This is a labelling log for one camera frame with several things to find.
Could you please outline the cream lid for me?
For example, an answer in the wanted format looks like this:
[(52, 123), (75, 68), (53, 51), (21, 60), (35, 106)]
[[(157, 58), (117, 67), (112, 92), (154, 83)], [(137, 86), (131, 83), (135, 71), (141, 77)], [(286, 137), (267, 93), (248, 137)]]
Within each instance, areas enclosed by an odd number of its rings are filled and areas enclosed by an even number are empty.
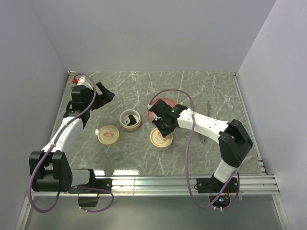
[(98, 140), (100, 143), (111, 146), (119, 140), (119, 130), (112, 125), (104, 126), (98, 131)]
[(158, 128), (155, 128), (150, 133), (150, 141), (156, 141), (163, 143), (164, 141), (173, 141), (173, 135), (169, 134), (166, 137), (163, 137)]

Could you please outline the black spiky food piece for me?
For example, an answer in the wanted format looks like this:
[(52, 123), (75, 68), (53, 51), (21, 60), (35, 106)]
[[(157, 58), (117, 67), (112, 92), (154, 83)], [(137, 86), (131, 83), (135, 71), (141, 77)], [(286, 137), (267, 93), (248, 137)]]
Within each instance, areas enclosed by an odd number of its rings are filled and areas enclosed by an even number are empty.
[(126, 117), (125, 120), (124, 120), (124, 125), (128, 126), (128, 123), (129, 123), (129, 118)]

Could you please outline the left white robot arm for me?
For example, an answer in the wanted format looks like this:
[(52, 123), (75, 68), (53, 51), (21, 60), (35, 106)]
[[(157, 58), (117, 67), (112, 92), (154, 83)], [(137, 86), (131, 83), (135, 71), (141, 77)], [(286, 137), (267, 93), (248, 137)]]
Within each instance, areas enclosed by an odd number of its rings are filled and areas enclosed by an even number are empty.
[(41, 151), (33, 151), (29, 156), (31, 187), (36, 192), (67, 192), (71, 187), (80, 188), (90, 193), (96, 189), (97, 181), (92, 169), (72, 169), (67, 160), (67, 153), (84, 129), (92, 110), (99, 109), (111, 102), (114, 93), (98, 82), (98, 94), (84, 84), (71, 89), (71, 100), (60, 128), (50, 142)]

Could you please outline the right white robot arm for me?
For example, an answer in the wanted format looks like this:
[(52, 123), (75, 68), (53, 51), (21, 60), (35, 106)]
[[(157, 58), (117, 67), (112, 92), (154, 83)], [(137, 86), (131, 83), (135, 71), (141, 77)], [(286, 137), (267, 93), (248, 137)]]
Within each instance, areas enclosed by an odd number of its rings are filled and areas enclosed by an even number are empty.
[(201, 183), (204, 192), (217, 193), (227, 188), (232, 172), (240, 167), (253, 147), (249, 134), (236, 119), (230, 122), (216, 120), (184, 105), (171, 107), (162, 99), (149, 105), (148, 112), (153, 114), (152, 122), (163, 137), (176, 128), (183, 128), (204, 135), (219, 145), (221, 161), (211, 178)]

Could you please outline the cream lunch box container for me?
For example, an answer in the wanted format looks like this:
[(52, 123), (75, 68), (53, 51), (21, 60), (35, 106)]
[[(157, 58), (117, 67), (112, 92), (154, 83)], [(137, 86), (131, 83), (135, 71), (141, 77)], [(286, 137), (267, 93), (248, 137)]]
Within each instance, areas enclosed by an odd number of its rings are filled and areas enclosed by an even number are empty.
[(126, 131), (135, 131), (141, 125), (141, 116), (136, 110), (128, 109), (121, 113), (119, 122)]

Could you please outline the steel lunch box container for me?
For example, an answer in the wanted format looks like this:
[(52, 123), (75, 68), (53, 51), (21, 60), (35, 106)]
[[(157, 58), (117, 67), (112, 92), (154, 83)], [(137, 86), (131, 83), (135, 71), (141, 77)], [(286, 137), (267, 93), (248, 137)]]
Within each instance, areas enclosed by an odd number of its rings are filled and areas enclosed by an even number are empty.
[(172, 145), (172, 141), (164, 141), (163, 143), (159, 143), (156, 141), (151, 141), (151, 146), (156, 150), (156, 151), (166, 151), (168, 150)]

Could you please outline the pink polka dot plate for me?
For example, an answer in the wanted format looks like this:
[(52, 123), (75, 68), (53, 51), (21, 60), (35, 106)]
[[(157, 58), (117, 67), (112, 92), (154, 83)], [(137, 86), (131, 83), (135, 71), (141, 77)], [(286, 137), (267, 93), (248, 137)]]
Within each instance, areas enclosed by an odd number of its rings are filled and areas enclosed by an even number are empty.
[[(156, 98), (156, 99), (154, 99), (153, 101), (152, 101), (152, 103), (151, 103), (151, 106), (153, 106), (156, 102), (158, 102), (159, 100), (162, 100), (162, 101), (164, 101), (167, 105), (169, 105), (170, 107), (175, 107), (175, 105), (177, 104), (177, 102), (176, 101), (174, 101), (174, 100), (172, 100), (172, 99), (170, 99), (170, 98)], [(151, 122), (153, 122), (154, 121), (154, 119), (155, 118), (157, 118), (157, 116), (156, 116), (156, 114), (154, 113), (154, 112), (152, 112), (152, 111), (150, 111), (149, 110), (149, 108), (151, 107), (151, 106), (147, 106), (147, 117), (149, 118), (149, 120), (151, 121)]]

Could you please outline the aluminium rail frame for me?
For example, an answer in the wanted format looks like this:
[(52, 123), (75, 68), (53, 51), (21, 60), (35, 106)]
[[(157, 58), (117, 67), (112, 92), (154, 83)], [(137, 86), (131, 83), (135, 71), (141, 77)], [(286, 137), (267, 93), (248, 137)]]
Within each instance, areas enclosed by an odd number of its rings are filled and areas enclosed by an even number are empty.
[[(219, 146), (194, 134), (186, 149), (189, 131), (177, 129), (171, 147), (156, 151), (149, 135), (154, 125), (147, 117), (152, 97), (167, 97), (198, 113), (219, 120), (240, 120), (247, 131), (250, 122), (238, 89), (236, 75), (229, 71), (134, 71), (91, 72), (115, 94), (113, 101), (91, 112), (86, 127), (68, 152), (73, 169), (93, 169), (100, 180), (110, 179), (112, 194), (34, 192), (42, 209), (58, 203), (48, 213), (39, 213), (25, 201), (19, 230), (288, 230), (280, 191), (273, 175), (264, 168), (253, 147), (239, 168), (240, 192), (231, 194), (227, 209), (199, 208), (209, 203), (208, 194), (196, 191), (198, 177), (210, 177), (221, 159)], [(136, 110), (141, 125), (126, 131), (119, 122), (125, 110)], [(98, 131), (112, 125), (119, 130), (116, 144), (98, 140)]]

